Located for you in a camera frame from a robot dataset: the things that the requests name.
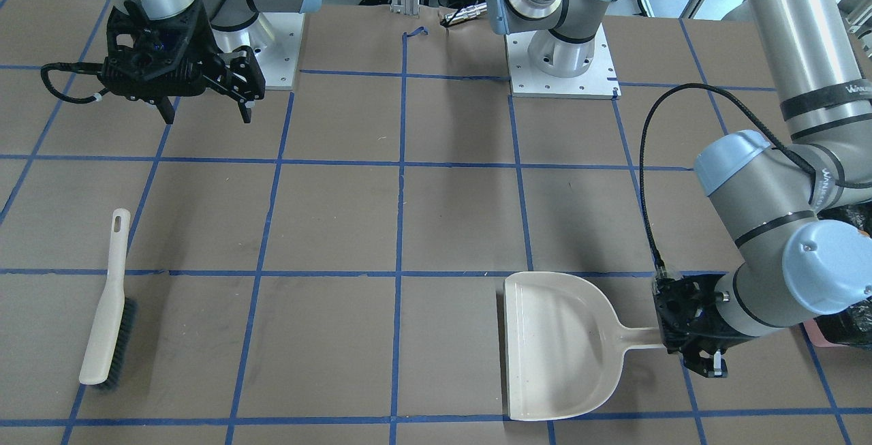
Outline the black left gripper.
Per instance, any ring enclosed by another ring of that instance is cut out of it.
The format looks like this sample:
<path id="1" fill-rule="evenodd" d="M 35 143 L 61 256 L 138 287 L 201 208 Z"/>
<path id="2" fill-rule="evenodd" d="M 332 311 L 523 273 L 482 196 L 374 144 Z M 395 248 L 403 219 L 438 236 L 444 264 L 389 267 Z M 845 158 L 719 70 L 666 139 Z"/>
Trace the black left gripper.
<path id="1" fill-rule="evenodd" d="M 728 377 L 723 355 L 737 343 L 737 331 L 717 312 L 722 274 L 682 275 L 660 269 L 652 296 L 666 351 L 681 352 L 682 364 L 707 379 Z"/>

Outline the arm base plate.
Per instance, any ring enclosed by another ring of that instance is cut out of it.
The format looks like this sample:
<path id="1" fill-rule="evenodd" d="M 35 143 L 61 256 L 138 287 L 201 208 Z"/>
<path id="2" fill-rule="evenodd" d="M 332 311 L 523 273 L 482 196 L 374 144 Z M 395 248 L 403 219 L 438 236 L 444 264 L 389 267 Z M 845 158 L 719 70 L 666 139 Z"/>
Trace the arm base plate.
<path id="1" fill-rule="evenodd" d="M 514 97 L 617 99 L 622 91 L 602 24 L 592 40 L 570 44 L 548 30 L 505 36 Z"/>
<path id="2" fill-rule="evenodd" d="M 268 90 L 292 90 L 300 56 L 305 14 L 261 12 L 244 28 L 213 27 L 215 40 L 230 52 L 246 45 L 255 52 Z"/>

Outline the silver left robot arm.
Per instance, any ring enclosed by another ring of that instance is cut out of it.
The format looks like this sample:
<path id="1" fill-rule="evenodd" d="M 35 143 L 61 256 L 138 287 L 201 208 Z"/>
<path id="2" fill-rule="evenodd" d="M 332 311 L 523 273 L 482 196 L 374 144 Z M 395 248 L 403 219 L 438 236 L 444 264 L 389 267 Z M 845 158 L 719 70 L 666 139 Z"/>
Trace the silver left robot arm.
<path id="1" fill-rule="evenodd" d="M 642 224 L 666 351 L 709 379 L 726 377 L 729 348 L 870 297 L 870 239 L 820 219 L 870 202 L 870 81 L 862 74 L 835 0 L 748 0 L 791 143 L 784 144 L 730 92 L 753 130 L 713 142 L 695 161 L 704 193 L 744 262 L 727 275 L 676 278 Z"/>

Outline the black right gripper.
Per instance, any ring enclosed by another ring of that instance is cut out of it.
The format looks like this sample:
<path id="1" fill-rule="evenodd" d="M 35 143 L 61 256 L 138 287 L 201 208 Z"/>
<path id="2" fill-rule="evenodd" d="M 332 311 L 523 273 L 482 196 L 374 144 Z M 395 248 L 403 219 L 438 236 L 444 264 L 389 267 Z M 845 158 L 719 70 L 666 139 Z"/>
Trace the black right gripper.
<path id="1" fill-rule="evenodd" d="M 212 89 L 236 102 L 244 124 L 252 122 L 255 101 L 264 98 L 258 52 L 240 46 L 221 54 L 202 2 L 146 25 L 115 7 L 106 37 L 107 56 L 97 79 L 116 95 L 148 100 L 166 125 L 176 116 L 169 96 L 200 96 Z"/>

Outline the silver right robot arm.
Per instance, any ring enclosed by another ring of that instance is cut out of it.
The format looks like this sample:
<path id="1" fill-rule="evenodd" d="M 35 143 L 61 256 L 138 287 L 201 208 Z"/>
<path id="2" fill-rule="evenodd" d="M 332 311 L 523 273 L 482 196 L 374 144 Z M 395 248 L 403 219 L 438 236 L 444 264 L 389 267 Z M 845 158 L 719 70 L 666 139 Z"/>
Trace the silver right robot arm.
<path id="1" fill-rule="evenodd" d="M 140 101 L 174 122 L 172 97 L 212 90 L 251 122 L 268 89 L 292 85 L 305 14 L 323 0 L 110 0 L 107 54 L 72 64 L 103 94 Z"/>

